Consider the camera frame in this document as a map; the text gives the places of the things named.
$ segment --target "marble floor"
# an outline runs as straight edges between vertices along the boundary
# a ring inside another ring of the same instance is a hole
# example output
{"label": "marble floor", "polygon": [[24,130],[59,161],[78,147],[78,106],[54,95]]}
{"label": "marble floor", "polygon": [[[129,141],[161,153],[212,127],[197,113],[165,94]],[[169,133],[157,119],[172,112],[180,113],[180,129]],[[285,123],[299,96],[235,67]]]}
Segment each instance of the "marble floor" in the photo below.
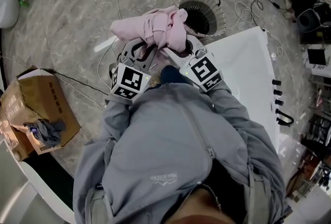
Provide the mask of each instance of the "marble floor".
{"label": "marble floor", "polygon": [[[103,51],[94,52],[94,47],[112,36],[109,27],[112,21],[119,18],[116,0],[28,1],[30,7],[21,8],[17,24],[13,28],[2,30],[4,56],[15,59],[25,67],[35,65],[53,68],[108,92],[106,85],[97,76],[97,66]],[[250,5],[253,0],[222,0],[228,27],[237,20],[234,13],[234,4],[237,1]],[[285,0],[271,1],[277,2],[280,6],[285,5]],[[178,0],[119,0],[119,5],[122,17],[127,18],[177,2]],[[302,64],[299,34],[295,24],[286,20],[283,12],[275,9],[270,3],[264,3],[263,11],[256,9],[268,30],[281,40],[286,51],[286,55],[273,61],[273,67],[277,79],[283,83],[282,111],[296,119],[290,128],[281,127],[281,133],[295,140],[305,130],[307,119],[310,117],[307,107],[313,93],[308,83],[309,74]],[[228,30],[222,37],[252,26],[240,21],[237,27]],[[206,42],[215,40],[217,38],[210,38]],[[277,44],[276,40],[269,40],[270,53],[276,52]],[[108,52],[100,66],[101,76],[108,81],[108,65],[114,61],[113,53]],[[4,66],[7,82],[22,71],[18,64],[8,59],[4,60]],[[70,83],[103,104],[103,94],[72,81]],[[68,85],[61,85],[82,129],[64,148],[53,152],[53,155],[71,175],[74,175],[83,144],[98,136],[101,110]],[[299,116],[304,112],[307,114],[300,120]]]}

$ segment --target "cardboard box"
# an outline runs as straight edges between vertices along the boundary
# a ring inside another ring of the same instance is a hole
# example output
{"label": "cardboard box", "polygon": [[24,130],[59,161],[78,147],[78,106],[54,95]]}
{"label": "cardboard box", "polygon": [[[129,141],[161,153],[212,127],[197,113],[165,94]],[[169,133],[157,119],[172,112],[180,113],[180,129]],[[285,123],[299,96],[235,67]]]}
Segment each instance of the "cardboard box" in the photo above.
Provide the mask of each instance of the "cardboard box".
{"label": "cardboard box", "polygon": [[9,124],[2,108],[0,108],[0,132],[5,136],[18,161],[26,159],[34,151],[26,134]]}
{"label": "cardboard box", "polygon": [[[18,75],[0,99],[2,108],[11,126],[27,133],[25,123],[35,123],[39,119],[56,122],[61,120],[66,129],[61,131],[63,147],[80,130],[56,76],[32,67]],[[46,153],[55,148],[47,148],[27,135],[38,154]]]}

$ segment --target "person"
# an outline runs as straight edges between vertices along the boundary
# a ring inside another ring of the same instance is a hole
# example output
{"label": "person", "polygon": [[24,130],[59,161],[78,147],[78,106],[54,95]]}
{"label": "person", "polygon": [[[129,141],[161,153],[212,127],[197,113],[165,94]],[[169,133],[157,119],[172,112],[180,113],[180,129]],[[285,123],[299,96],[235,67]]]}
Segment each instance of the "person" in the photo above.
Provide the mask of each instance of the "person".
{"label": "person", "polygon": [[132,104],[109,96],[73,188],[81,223],[276,223],[285,186],[263,126],[224,81],[207,93],[178,69]]}

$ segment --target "sleeve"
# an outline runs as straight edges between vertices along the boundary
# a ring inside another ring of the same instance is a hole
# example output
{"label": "sleeve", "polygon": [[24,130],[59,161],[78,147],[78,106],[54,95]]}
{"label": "sleeve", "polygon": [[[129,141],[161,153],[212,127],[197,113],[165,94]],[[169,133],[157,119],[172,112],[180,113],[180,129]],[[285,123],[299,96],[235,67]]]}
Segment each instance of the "sleeve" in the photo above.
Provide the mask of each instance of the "sleeve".
{"label": "sleeve", "polygon": [[115,143],[129,126],[131,101],[110,95],[102,113],[101,132],[84,145],[73,183],[73,211],[77,224],[85,223],[85,198],[99,184]]}
{"label": "sleeve", "polygon": [[273,201],[280,206],[277,215],[281,217],[285,200],[282,166],[266,130],[262,125],[250,120],[246,107],[232,95],[224,81],[207,94],[214,104],[216,113],[224,117],[246,142],[249,165],[257,174],[269,180],[274,196]]}

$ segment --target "hoodie logo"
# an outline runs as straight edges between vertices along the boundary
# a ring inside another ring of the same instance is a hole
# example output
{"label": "hoodie logo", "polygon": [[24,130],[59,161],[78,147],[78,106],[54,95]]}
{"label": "hoodie logo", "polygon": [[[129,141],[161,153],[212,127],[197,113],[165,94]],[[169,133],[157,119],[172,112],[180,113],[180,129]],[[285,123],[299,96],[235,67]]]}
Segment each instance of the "hoodie logo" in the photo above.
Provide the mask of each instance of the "hoodie logo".
{"label": "hoodie logo", "polygon": [[177,182],[177,173],[154,175],[151,176],[151,180],[153,184],[160,184],[162,186],[165,186],[166,184],[172,184]]}

